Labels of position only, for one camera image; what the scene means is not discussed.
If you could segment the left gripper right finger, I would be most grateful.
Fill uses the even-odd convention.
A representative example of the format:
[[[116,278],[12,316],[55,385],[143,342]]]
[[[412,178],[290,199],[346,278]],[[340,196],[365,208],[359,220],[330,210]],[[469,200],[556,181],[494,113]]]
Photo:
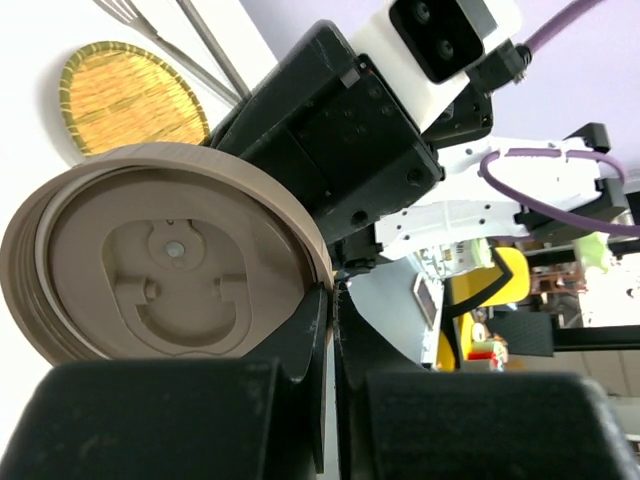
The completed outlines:
[[[338,285],[333,306],[344,479],[635,479],[603,389],[570,373],[436,373],[400,353]]]

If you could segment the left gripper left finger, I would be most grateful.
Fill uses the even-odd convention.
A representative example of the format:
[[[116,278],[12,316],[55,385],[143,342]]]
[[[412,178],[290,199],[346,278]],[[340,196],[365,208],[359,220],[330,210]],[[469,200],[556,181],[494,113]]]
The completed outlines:
[[[236,359],[59,366],[1,461],[5,479],[313,479],[324,468],[328,294]]]

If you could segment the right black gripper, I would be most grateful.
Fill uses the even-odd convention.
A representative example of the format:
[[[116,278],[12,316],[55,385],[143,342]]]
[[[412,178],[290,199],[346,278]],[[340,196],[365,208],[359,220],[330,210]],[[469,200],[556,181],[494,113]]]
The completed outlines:
[[[315,23],[208,145],[279,181],[315,220],[338,271],[382,263],[374,224],[444,177],[379,70],[329,21]]]

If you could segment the taupe round lid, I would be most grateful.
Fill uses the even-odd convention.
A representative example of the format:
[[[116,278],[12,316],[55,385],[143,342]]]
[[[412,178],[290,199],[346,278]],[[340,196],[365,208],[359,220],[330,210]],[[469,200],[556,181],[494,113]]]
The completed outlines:
[[[239,357],[333,287],[327,247],[266,172],[190,144],[120,147],[18,208],[1,288],[50,363]]]

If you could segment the steel food tongs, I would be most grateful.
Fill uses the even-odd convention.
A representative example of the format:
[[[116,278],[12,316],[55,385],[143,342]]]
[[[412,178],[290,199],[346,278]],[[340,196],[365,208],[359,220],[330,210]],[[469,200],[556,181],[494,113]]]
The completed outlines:
[[[193,1],[174,1],[193,31],[179,40],[169,28],[157,28],[153,19],[140,10],[139,1],[94,1],[107,15],[138,32],[177,62],[204,87],[229,106],[247,100],[251,90],[214,36]]]

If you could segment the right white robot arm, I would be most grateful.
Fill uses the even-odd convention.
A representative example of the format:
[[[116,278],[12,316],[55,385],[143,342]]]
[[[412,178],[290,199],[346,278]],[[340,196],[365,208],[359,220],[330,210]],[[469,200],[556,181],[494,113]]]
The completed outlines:
[[[615,222],[624,168],[599,171],[603,124],[551,142],[491,135],[490,89],[530,58],[508,31],[465,19],[380,13],[352,39],[320,22],[208,143],[288,189],[352,275],[473,239],[637,235]]]

